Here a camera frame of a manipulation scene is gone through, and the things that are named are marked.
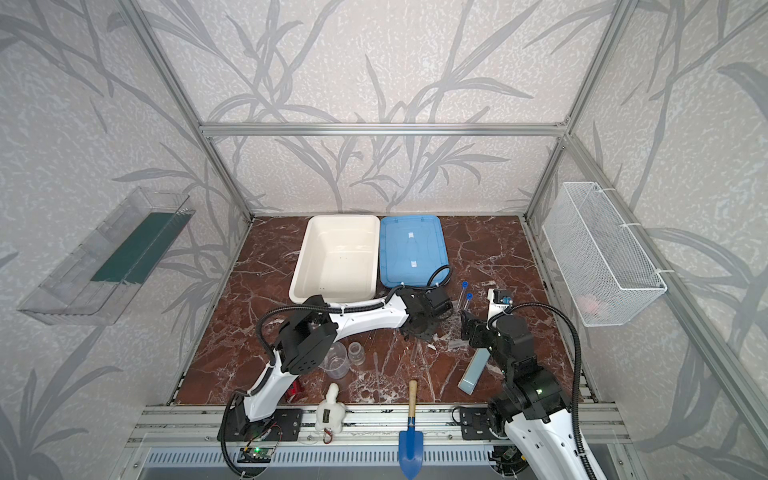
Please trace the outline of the clear acrylic test tube rack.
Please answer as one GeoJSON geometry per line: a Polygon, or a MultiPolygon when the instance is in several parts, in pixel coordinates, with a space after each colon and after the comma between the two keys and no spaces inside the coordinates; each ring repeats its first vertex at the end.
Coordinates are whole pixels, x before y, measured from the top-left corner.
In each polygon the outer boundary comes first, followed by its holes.
{"type": "Polygon", "coordinates": [[[444,319],[433,336],[433,344],[439,351],[466,350],[468,341],[461,338],[461,316],[453,312],[444,319]]]}

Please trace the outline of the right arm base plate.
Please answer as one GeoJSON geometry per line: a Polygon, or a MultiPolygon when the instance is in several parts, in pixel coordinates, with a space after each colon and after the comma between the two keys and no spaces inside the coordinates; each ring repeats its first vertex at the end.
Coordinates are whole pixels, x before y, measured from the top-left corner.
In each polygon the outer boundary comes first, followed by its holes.
{"type": "Polygon", "coordinates": [[[507,440],[503,417],[489,407],[459,406],[456,423],[463,440],[507,440]]]}

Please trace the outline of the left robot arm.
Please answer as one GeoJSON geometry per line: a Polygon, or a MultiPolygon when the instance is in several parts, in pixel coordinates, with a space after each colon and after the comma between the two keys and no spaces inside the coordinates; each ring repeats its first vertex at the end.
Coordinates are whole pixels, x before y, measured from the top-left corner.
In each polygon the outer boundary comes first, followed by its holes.
{"type": "Polygon", "coordinates": [[[274,308],[256,321],[259,344],[267,363],[252,387],[231,397],[229,413],[246,425],[271,419],[291,384],[320,366],[331,346],[344,338],[376,330],[430,340],[440,322],[453,311],[438,267],[425,286],[400,284],[383,298],[354,303],[329,303],[314,295],[301,304],[274,308]]]}

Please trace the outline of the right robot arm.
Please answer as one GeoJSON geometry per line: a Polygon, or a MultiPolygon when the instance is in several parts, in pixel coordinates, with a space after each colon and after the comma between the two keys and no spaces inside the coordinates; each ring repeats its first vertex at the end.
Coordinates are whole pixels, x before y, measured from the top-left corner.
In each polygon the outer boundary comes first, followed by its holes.
{"type": "Polygon", "coordinates": [[[567,393],[557,377],[537,359],[534,338],[520,310],[541,308],[569,329],[574,367],[581,369],[581,345],[573,322],[541,302],[506,305],[483,321],[460,313],[461,337],[489,351],[504,374],[501,393],[488,403],[489,426],[506,436],[539,479],[603,479],[605,474],[584,439],[579,422],[579,377],[567,393]]]}

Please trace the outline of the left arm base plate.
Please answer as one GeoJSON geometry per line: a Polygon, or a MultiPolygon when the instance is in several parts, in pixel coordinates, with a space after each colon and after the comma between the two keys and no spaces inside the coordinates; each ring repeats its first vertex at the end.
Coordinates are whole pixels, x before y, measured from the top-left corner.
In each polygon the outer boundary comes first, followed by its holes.
{"type": "Polygon", "coordinates": [[[222,419],[217,440],[225,442],[287,441],[298,439],[304,411],[277,409],[271,417],[250,421],[241,405],[230,408],[222,419]]]}

